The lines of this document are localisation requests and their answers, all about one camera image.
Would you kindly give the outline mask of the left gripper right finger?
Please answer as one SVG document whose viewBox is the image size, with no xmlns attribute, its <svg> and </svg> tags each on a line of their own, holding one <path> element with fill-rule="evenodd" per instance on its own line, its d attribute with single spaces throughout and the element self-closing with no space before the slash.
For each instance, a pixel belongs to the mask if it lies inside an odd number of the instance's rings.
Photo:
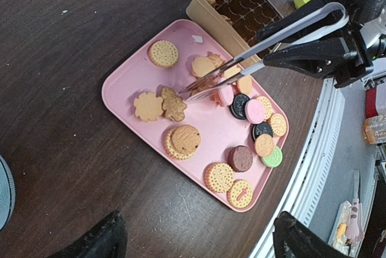
<svg viewBox="0 0 386 258">
<path fill-rule="evenodd" d="M 286 211 L 281 212 L 274 220 L 273 244 L 275 257 L 347 257 Z"/>
</svg>

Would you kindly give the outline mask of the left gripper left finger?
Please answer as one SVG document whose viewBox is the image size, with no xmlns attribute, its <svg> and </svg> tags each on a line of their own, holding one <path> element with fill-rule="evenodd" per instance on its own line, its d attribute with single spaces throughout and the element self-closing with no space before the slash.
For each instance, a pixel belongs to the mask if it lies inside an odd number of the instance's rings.
<svg viewBox="0 0 386 258">
<path fill-rule="evenodd" d="M 125 221 L 114 210 L 54 257 L 125 257 L 127 240 Z"/>
</svg>

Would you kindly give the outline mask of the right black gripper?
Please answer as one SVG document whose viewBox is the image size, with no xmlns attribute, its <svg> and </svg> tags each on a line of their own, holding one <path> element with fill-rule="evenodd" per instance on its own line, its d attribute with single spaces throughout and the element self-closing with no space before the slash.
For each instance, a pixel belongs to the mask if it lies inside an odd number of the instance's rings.
<svg viewBox="0 0 386 258">
<path fill-rule="evenodd" d="M 373 72 L 373 20 L 374 0 L 311 0 L 260 29 L 256 39 L 303 43 L 267 55 L 264 64 L 317 79 L 335 78 L 335 87 L 342 88 Z"/>
</svg>

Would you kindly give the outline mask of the metal serving tongs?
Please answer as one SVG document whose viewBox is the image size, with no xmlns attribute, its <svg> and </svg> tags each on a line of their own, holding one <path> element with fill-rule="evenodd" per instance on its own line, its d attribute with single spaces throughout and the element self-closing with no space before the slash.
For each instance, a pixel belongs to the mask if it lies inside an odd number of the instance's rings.
<svg viewBox="0 0 386 258">
<path fill-rule="evenodd" d="M 349 15 L 346 13 L 346 9 L 344 8 L 344 26 L 348 23 L 348 21 L 349 21 Z M 202 90 L 198 93 L 195 93 L 195 94 L 191 95 L 190 97 L 188 97 L 187 102 L 198 101 L 198 100 L 203 99 L 207 96 L 210 96 L 211 94 L 215 93 L 215 91 L 217 91 L 218 89 L 220 89 L 224 86 L 233 84 L 234 82 L 236 82 L 237 80 L 239 80 L 243 76 L 250 75 L 250 74 L 262 69 L 265 66 L 265 64 L 264 64 L 264 61 L 261 60 L 255 64 L 249 66 L 248 68 L 243 69 L 242 71 L 233 75 L 232 77 L 229 77 L 229 78 L 225 79 L 224 81 L 221 81 L 217 84 L 214 84 L 214 82 L 218 81 L 219 78 L 221 77 L 221 75 L 226 70 L 234 67 L 237 64 L 242 63 L 243 61 L 250 58 L 251 56 L 258 54 L 261 51 L 264 51 L 267 48 L 269 48 L 270 46 L 275 45 L 275 44 L 277 44 L 277 43 L 259 42 L 258 44 L 252 46 L 250 49 L 248 49 L 248 50 L 244 51 L 243 53 L 237 55 L 236 57 L 232 58 L 231 60 L 229 60 L 228 62 L 226 62 L 222 66 L 210 71 L 205 76 L 203 76 L 203 77 L 199 78 L 198 80 L 196 80 L 195 82 L 191 83 L 185 89 L 182 89 L 179 93 L 180 94 L 191 93 L 191 92 L 195 91 L 196 89 L 198 89 L 199 87 L 207 86 L 207 89 L 204 89 L 204 90 Z M 303 43 L 290 43 L 290 46 L 294 46 L 294 45 L 298 45 L 298 44 L 303 44 Z"/>
</svg>

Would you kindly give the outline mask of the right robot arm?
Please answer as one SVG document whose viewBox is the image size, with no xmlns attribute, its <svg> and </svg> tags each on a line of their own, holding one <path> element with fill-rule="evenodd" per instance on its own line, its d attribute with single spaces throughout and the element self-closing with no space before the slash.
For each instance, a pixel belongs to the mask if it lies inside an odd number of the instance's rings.
<svg viewBox="0 0 386 258">
<path fill-rule="evenodd" d="M 341 4 L 348 16 L 345 26 L 317 40 L 296 41 L 342 18 L 339 10 L 282 40 L 285 47 L 266 55 L 268 67 L 290 69 L 317 79 L 335 79 L 343 88 L 373 73 L 373 62 L 385 57 L 385 0 L 310 0 L 287 17 L 260 29 L 262 41 L 330 3 Z"/>
</svg>

